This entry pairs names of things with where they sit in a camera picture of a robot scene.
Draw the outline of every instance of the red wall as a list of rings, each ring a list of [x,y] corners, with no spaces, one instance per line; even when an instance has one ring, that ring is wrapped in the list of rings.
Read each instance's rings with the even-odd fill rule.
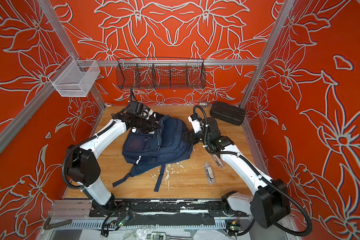
[[[282,1],[67,1],[51,0],[82,59],[160,56],[259,58]],[[211,67],[203,90],[138,90],[150,104],[240,102],[254,66]],[[129,90],[116,70],[102,68],[96,86],[106,103],[125,105]]]
[[[34,0],[0,1],[0,132],[67,57]],[[88,98],[53,92],[0,155],[0,240],[35,239],[65,190],[67,146],[89,137],[100,113]]]
[[[360,0],[296,1],[246,111],[306,238],[360,239]]]

